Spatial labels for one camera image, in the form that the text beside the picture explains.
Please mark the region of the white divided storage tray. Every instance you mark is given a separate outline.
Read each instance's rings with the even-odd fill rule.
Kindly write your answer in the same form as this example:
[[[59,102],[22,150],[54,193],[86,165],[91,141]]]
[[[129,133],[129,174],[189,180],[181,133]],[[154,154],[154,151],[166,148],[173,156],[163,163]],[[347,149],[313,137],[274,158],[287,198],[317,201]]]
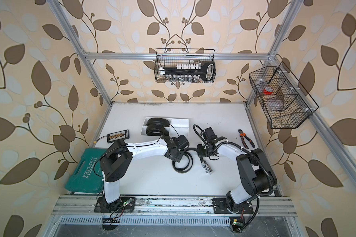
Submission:
[[[146,117],[144,119],[143,125],[141,127],[141,136],[147,136],[146,128],[148,121],[152,119],[152,117]],[[190,122],[189,119],[179,119],[179,118],[163,118],[169,122],[169,126],[165,127],[165,129],[169,132],[171,137],[178,137],[179,135],[184,135],[188,137],[190,130]]]

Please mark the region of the black belt front loop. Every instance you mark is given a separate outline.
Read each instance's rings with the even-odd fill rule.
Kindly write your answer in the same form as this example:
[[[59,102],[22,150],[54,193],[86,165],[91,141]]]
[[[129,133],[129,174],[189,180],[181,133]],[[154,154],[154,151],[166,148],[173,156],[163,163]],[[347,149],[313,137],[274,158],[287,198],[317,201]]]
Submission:
[[[155,124],[148,125],[145,132],[148,136],[168,136],[169,135],[169,131],[165,127],[155,125]]]

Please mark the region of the black belt long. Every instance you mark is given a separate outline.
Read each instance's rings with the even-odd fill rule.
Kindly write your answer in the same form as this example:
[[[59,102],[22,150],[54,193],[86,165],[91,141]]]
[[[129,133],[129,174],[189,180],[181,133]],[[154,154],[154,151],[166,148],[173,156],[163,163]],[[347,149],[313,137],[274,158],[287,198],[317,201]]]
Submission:
[[[167,119],[163,119],[163,118],[150,118],[146,122],[146,126],[149,126],[149,125],[169,127],[170,126],[170,122]]]

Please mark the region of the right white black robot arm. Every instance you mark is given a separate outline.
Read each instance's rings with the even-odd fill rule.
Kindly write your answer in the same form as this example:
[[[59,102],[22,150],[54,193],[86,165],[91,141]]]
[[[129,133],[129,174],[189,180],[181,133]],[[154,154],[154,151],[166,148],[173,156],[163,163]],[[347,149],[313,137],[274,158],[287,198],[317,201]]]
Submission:
[[[226,194],[229,209],[235,209],[238,205],[260,196],[273,194],[277,178],[261,149],[249,151],[244,145],[240,146],[225,137],[218,137],[210,127],[202,129],[195,124],[193,130],[202,141],[202,144],[197,146],[200,158],[224,156],[236,162],[240,184]]]

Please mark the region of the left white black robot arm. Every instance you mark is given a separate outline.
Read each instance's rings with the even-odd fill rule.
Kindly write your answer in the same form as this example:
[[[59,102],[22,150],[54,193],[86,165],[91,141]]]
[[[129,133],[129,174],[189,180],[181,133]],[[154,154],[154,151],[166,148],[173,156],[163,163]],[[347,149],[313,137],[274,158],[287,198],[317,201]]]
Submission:
[[[120,179],[126,174],[132,160],[164,156],[173,162],[180,162],[188,148],[189,141],[184,135],[162,136],[157,140],[143,143],[115,141],[100,158],[106,203],[117,202],[120,198]]]

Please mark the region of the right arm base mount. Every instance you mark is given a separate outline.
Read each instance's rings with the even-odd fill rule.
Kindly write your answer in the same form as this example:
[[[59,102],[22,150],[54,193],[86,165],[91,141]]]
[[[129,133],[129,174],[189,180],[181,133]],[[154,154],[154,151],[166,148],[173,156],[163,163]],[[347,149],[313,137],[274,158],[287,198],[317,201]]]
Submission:
[[[220,197],[212,199],[215,214],[253,214],[253,206],[250,202],[235,204],[230,198]]]

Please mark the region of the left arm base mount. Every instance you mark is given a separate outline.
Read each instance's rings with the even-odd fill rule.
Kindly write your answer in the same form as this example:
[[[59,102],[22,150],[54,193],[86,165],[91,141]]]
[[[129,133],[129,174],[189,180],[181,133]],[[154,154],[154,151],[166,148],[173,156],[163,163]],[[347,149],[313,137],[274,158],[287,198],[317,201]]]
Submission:
[[[125,213],[133,212],[135,208],[135,197],[120,197],[115,202],[107,203],[104,197],[99,197],[94,209],[95,213]]]

